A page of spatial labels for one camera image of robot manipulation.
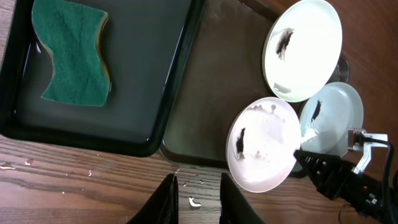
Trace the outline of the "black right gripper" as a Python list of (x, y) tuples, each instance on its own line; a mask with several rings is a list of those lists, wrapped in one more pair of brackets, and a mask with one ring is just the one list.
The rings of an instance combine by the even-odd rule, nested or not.
[(365, 217), (397, 223), (397, 190), (385, 188), (383, 181), (354, 174), (339, 156), (296, 150), (294, 157), (326, 198), (342, 198)]

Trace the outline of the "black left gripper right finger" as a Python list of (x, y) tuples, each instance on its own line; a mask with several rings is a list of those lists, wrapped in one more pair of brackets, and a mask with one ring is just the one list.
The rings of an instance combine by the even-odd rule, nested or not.
[(266, 224), (225, 172), (220, 182), (220, 224)]

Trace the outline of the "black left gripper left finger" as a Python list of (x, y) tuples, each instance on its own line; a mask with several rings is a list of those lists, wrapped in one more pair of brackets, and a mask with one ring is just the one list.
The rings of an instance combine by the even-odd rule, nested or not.
[(178, 224), (178, 181), (169, 174), (127, 224)]

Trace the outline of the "pink white plate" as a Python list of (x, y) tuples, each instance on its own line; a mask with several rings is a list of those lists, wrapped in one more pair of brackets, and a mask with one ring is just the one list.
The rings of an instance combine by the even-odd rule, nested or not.
[(248, 192), (274, 189), (292, 171), (300, 138), (298, 116), (287, 102), (275, 97), (252, 102), (235, 117), (226, 139), (233, 179)]

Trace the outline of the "green yellow sponge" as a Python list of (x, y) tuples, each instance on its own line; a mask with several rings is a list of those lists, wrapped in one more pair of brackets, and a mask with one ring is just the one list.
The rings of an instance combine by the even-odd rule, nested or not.
[(52, 79), (42, 98), (79, 106), (103, 106), (111, 81), (100, 52), (108, 13), (83, 4), (35, 0), (32, 25), (52, 60)]

